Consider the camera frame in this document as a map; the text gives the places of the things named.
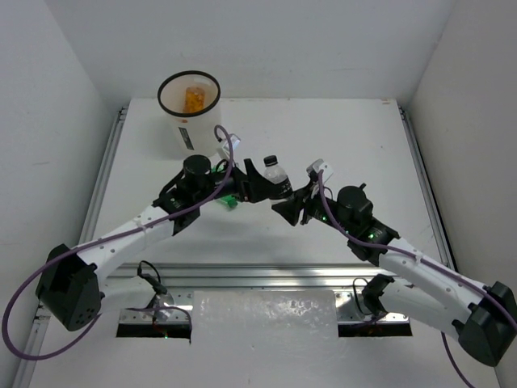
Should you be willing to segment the green crushed plastic bottle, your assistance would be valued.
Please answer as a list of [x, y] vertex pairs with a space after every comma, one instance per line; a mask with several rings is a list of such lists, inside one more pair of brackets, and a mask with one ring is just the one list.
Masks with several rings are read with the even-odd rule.
[[221, 205], [224, 205], [228, 210], [233, 210], [238, 206], [238, 200], [233, 195], [216, 198], [216, 201]]

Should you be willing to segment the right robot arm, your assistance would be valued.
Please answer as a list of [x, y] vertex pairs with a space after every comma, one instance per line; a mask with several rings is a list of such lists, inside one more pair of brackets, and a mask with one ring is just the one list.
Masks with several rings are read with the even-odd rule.
[[395, 310], [451, 335], [476, 361], [495, 367], [516, 337], [516, 300], [510, 287], [469, 279], [430, 259], [378, 221], [362, 186], [326, 198], [317, 178], [298, 190], [273, 187], [273, 210], [288, 223], [321, 221], [340, 231], [360, 260], [386, 271], [364, 287], [372, 314]]

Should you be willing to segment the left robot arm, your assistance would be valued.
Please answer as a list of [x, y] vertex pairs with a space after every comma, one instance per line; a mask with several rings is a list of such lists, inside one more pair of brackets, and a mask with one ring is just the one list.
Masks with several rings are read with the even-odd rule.
[[107, 278], [132, 257], [185, 230], [200, 216], [201, 206], [212, 200], [233, 196], [258, 203], [292, 194], [287, 180], [273, 182], [250, 159], [243, 170], [231, 158], [223, 163], [225, 169], [216, 171], [207, 157], [192, 155], [158, 198], [133, 219], [95, 241], [54, 247], [40, 275], [37, 298], [68, 331], [84, 328], [105, 310], [154, 307], [167, 293], [158, 279], [142, 272], [120, 283]]

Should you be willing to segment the clear bottle black label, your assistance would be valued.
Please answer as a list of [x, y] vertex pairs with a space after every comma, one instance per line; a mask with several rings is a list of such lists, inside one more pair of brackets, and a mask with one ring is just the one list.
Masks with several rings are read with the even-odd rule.
[[266, 167], [263, 176], [275, 185], [276, 190], [270, 199], [271, 204], [276, 205], [291, 200], [294, 194], [291, 181], [285, 169], [279, 164], [278, 158], [275, 155], [269, 155], [263, 159], [263, 162]]

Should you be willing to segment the orange juice bottle gold cap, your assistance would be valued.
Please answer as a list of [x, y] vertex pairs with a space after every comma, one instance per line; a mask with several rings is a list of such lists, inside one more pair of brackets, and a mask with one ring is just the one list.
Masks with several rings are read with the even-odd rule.
[[205, 90], [199, 86], [189, 86], [185, 90], [183, 112], [193, 114], [204, 109]]

